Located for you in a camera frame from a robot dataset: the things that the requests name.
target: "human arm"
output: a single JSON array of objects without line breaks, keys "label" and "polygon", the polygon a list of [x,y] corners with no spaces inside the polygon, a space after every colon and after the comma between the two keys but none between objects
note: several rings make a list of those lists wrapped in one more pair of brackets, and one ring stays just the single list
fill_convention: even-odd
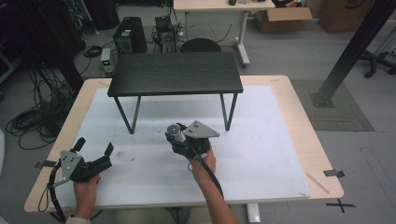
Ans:
[{"label": "human arm", "polygon": [[[213,150],[210,149],[207,152],[207,156],[204,158],[207,166],[212,170],[213,173],[216,171],[216,157]],[[233,211],[224,201],[218,188],[210,177],[209,173],[202,167],[199,161],[191,161],[192,172],[195,181],[201,189],[206,199],[207,207],[212,222],[214,224],[234,224],[239,223]]]},{"label": "human arm", "polygon": [[92,212],[95,209],[96,184],[99,179],[100,176],[96,175],[86,183],[74,182],[77,203],[74,218],[72,218],[74,219],[74,222],[69,222],[69,220],[71,220],[71,218],[69,218],[66,223],[84,223],[76,221],[88,221],[90,219]]}]

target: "black tape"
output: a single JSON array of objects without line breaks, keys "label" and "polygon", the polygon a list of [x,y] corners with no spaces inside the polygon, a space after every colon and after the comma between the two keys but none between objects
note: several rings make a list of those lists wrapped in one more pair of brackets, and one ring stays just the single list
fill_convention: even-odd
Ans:
[{"label": "black tape", "polygon": [[338,171],[337,172],[336,170],[323,171],[323,173],[326,176],[334,176],[335,175],[335,176],[337,176],[337,178],[341,178],[341,177],[346,176],[343,171]]},{"label": "black tape", "polygon": [[44,166],[45,166],[45,167],[54,167],[55,165],[56,165],[56,161],[43,161],[43,162],[38,162],[38,163],[35,165],[35,168],[41,169],[41,168],[43,168]]},{"label": "black tape", "polygon": [[350,203],[341,203],[341,200],[339,200],[339,199],[337,199],[337,201],[338,201],[338,203],[326,203],[326,205],[327,206],[340,206],[341,211],[343,213],[346,212],[346,210],[344,210],[344,207],[356,207],[355,205],[350,204]]}]

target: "white paper sheet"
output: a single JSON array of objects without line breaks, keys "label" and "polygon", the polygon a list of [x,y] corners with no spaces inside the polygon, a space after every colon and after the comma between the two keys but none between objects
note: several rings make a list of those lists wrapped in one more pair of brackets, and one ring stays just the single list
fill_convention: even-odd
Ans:
[{"label": "white paper sheet", "polygon": [[[269,86],[245,86],[238,95],[233,122],[226,132],[219,95],[142,97],[134,134],[129,134],[107,89],[94,96],[78,137],[86,144],[85,161],[104,155],[111,142],[113,166],[101,173],[97,205],[204,203],[187,169],[188,161],[172,151],[164,132],[196,119],[220,133],[210,142],[217,157],[216,176],[229,203],[308,198],[310,191]],[[231,94],[224,95],[227,113]],[[120,98],[132,123],[136,97]],[[63,207],[75,206],[73,184],[57,189]]]}]

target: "black shelf top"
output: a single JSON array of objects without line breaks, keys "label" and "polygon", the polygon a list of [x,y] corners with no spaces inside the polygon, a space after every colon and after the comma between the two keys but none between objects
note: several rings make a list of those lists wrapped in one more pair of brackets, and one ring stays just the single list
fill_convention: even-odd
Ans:
[{"label": "black shelf top", "polygon": [[243,92],[231,52],[121,54],[107,95]]}]

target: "person's left hand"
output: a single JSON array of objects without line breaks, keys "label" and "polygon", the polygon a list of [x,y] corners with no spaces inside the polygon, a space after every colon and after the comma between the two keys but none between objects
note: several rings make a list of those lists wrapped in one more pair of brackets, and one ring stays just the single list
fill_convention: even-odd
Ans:
[{"label": "person's left hand", "polygon": [[101,177],[94,176],[88,183],[74,182],[76,212],[74,217],[89,219],[96,203],[96,184]]}]

